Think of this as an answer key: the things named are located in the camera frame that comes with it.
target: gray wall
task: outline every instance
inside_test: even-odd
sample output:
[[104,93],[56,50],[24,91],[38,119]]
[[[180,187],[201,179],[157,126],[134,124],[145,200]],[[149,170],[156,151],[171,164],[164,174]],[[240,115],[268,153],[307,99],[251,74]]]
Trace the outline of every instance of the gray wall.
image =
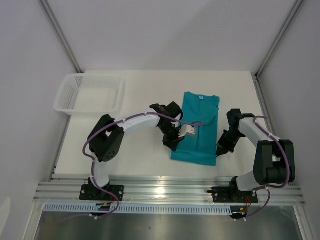
[[296,183],[320,231],[320,1],[307,0],[261,78],[276,132],[295,147]]
[[0,202],[11,198],[1,239],[17,240],[66,123],[53,102],[73,69],[36,0],[2,0],[0,29]]
[[48,0],[84,70],[254,72],[295,0]]

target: white plastic basket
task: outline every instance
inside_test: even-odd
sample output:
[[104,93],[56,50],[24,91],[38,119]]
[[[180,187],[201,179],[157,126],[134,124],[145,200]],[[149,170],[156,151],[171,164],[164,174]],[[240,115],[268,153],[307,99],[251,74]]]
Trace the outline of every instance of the white plastic basket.
[[118,113],[124,96],[124,84],[124,78],[120,75],[67,75],[55,97],[53,108],[69,115]]

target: teal shirt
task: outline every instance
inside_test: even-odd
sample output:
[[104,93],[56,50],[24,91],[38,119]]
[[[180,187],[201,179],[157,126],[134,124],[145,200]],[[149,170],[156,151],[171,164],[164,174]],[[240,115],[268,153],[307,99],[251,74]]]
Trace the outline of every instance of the teal shirt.
[[188,123],[202,121],[204,126],[196,127],[194,137],[186,136],[178,144],[177,150],[171,153],[172,160],[207,166],[216,165],[219,103],[220,98],[215,95],[184,93],[183,121]]

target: white table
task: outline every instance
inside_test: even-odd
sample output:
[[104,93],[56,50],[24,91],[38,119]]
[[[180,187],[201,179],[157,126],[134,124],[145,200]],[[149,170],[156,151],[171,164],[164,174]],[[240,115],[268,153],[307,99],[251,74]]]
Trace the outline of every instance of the white table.
[[[230,109],[239,108],[242,113],[262,115],[252,76],[248,71],[96,72],[125,76],[125,95],[120,116],[139,113],[155,103],[167,105],[175,101],[182,107],[184,92],[216,95],[220,97],[219,140],[223,130],[229,128],[227,112]],[[82,147],[99,119],[71,117],[55,170],[57,176],[89,176],[91,160],[82,154]],[[170,149],[163,146],[162,139],[163,134],[156,127],[125,137],[119,154],[110,162],[110,173],[116,176],[213,178],[239,176],[253,169],[256,148],[247,138],[239,141],[233,154],[218,157],[216,166],[171,160]]]

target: gray floor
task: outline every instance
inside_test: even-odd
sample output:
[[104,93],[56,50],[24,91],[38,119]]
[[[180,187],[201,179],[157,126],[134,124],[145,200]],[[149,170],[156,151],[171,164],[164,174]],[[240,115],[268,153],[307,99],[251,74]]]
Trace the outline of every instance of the gray floor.
[[292,207],[267,207],[247,222],[229,216],[112,214],[93,220],[74,213],[45,212],[37,240],[301,240]]

